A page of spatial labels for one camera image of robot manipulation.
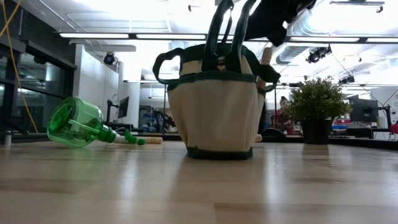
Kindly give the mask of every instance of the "potted plant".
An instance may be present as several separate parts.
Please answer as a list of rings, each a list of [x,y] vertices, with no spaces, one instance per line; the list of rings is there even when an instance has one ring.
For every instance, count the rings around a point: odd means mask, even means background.
[[[343,102],[341,86],[332,84],[331,76],[304,80],[292,92],[288,114],[301,122],[305,144],[327,144],[331,123],[335,117],[349,113],[349,104]]]

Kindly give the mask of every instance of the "green leaves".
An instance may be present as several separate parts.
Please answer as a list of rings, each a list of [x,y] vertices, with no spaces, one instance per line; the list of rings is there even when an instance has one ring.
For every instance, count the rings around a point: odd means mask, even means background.
[[[350,107],[343,102],[344,96],[339,85],[332,84],[332,77],[309,80],[304,77],[304,84],[293,91],[293,100],[287,108],[297,120],[319,120],[335,118],[349,113]]]

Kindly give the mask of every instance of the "black pot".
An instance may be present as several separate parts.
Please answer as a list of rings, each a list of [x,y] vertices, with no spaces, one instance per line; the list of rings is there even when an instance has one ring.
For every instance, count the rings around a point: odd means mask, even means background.
[[[328,144],[330,119],[301,121],[305,144]]]

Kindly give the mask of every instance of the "canvas tool bag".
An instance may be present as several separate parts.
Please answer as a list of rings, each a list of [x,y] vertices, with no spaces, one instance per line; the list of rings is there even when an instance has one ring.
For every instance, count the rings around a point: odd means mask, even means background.
[[[224,13],[233,6],[223,0],[211,22],[206,44],[160,54],[153,72],[167,85],[170,110],[188,155],[197,159],[249,159],[265,94],[280,77],[261,65],[242,45],[254,0],[243,7],[232,44],[218,44]],[[180,78],[159,78],[164,60],[180,57]],[[257,89],[257,78],[271,86]]]

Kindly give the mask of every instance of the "wooden table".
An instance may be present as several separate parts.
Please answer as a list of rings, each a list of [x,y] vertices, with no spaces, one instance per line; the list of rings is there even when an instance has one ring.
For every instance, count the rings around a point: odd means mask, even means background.
[[[0,150],[0,223],[398,222],[398,154],[256,144],[248,161],[186,158],[181,142]]]

